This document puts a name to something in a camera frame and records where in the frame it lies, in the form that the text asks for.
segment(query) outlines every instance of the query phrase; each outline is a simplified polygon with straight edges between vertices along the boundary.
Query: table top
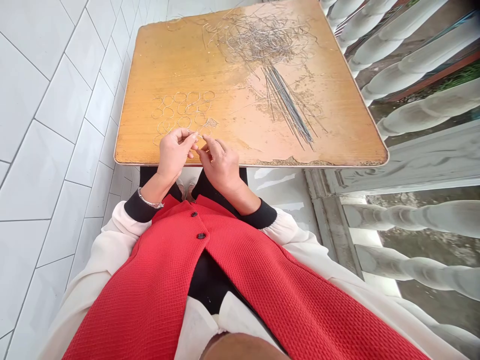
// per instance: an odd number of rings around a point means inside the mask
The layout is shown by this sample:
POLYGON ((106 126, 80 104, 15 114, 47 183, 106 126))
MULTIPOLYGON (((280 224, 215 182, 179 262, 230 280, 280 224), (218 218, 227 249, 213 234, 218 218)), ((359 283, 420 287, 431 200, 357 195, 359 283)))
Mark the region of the table top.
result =
MULTIPOLYGON (((115 160, 158 164, 160 140, 179 126, 223 139, 243 166, 371 167, 388 160, 318 0, 267 2, 142 26, 115 160), (260 22, 269 34, 283 34, 275 41, 290 42, 277 47, 283 58, 273 50, 257 56, 252 49, 251 38, 263 34, 260 22), (245 55, 239 44, 247 37, 245 55), (267 81, 270 64, 284 86, 267 81), (294 104, 287 109, 296 108, 309 140, 286 120, 285 105, 277 100, 285 89, 294 104)), ((196 154, 186 162, 200 164, 196 154)))

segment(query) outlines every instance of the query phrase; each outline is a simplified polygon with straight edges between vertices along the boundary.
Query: white tile floor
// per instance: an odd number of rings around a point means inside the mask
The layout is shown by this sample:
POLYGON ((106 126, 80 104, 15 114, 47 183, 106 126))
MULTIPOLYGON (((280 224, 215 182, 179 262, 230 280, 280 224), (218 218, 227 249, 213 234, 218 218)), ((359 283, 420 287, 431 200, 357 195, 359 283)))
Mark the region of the white tile floor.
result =
MULTIPOLYGON (((237 3, 0 1, 0 360, 35 358, 69 278, 138 187, 138 169, 113 160, 138 28, 237 3)), ((248 174, 259 196, 318 233, 301 170, 248 174)))

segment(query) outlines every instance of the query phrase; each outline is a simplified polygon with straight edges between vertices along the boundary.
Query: woman's left hand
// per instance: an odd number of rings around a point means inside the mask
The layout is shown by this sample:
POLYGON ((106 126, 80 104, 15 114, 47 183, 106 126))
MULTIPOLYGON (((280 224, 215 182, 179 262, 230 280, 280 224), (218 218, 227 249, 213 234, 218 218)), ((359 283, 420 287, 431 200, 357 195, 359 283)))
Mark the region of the woman's left hand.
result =
POLYGON ((160 141, 160 162, 157 174, 168 179, 173 184, 182 172, 187 158, 193 159, 191 150, 195 151, 198 140, 197 132, 190 132, 186 128, 176 128, 165 135, 160 141))

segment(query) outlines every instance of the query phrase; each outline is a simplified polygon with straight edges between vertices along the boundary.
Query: white baluster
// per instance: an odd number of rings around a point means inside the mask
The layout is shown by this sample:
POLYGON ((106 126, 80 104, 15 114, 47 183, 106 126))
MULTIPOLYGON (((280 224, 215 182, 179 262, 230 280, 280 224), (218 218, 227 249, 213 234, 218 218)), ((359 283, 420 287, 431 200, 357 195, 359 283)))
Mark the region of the white baluster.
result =
POLYGON ((453 325, 438 323, 413 302, 401 297, 391 297, 405 310, 425 324, 434 334, 445 340, 469 359, 476 359, 480 354, 480 339, 472 333, 453 325))
POLYGON ((343 205, 348 226, 370 230, 433 229, 472 238, 480 238, 480 200, 447 201, 420 208, 397 205, 343 205))
POLYGON ((361 90, 365 104, 369 106, 375 99, 414 84, 478 38, 480 38, 479 18, 474 16, 376 74, 361 90))
POLYGON ((333 5, 330 15, 328 16, 331 31, 335 33, 337 26, 357 10, 363 2, 364 0, 338 0, 335 5, 333 5))
POLYGON ((447 1, 420 0, 369 38, 348 62, 353 77, 391 54, 447 1))
POLYGON ((480 301, 480 267, 446 266, 426 257, 409 258, 387 247, 355 245, 361 269, 400 281, 415 279, 437 290, 455 290, 480 301))
POLYGON ((410 102, 392 111, 376 126, 383 140, 433 128, 480 106, 480 78, 410 102))
POLYGON ((346 23, 340 36, 336 39, 341 53, 345 54, 350 45, 372 30, 396 2, 397 0, 370 0, 357 12, 346 23))
POLYGON ((327 16, 327 14, 329 13, 330 7, 336 2, 337 0, 320 0, 320 6, 325 16, 327 16))

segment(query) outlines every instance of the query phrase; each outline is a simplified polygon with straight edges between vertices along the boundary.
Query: wooden table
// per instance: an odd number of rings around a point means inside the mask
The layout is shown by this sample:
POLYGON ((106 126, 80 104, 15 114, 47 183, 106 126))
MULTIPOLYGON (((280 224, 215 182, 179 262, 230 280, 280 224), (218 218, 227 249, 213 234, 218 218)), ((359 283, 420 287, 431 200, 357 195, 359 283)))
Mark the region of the wooden table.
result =
MULTIPOLYGON (((199 128, 200 134, 207 135, 211 131, 213 137, 225 140, 238 151, 243 166, 370 167, 388 159, 318 0, 268 2, 142 26, 126 88, 115 160, 124 165, 156 165, 158 144, 172 127, 169 123, 180 120, 186 127, 189 119, 181 119, 181 113, 187 111, 192 113, 192 131, 199 128), (312 36, 305 51, 311 54, 309 59, 300 65, 277 63, 275 67, 301 94, 303 104, 314 104, 318 109, 320 115, 314 114, 318 116, 309 121, 310 130, 317 134, 313 149, 302 146, 287 122, 272 110, 261 64, 226 61, 222 47, 216 46, 212 28, 223 26, 232 14, 274 14, 308 23, 312 36), (162 110, 175 95, 178 103, 185 95, 190 97, 183 105, 197 96, 200 101, 188 110, 175 102, 169 107, 176 106, 178 111, 162 110), (213 97, 211 103, 205 102, 213 97), (206 118, 212 121, 207 129, 199 128, 197 124, 204 118, 201 115, 195 123, 194 110, 203 112, 207 106, 206 118)), ((199 166, 200 160, 195 154, 186 165, 199 166)))

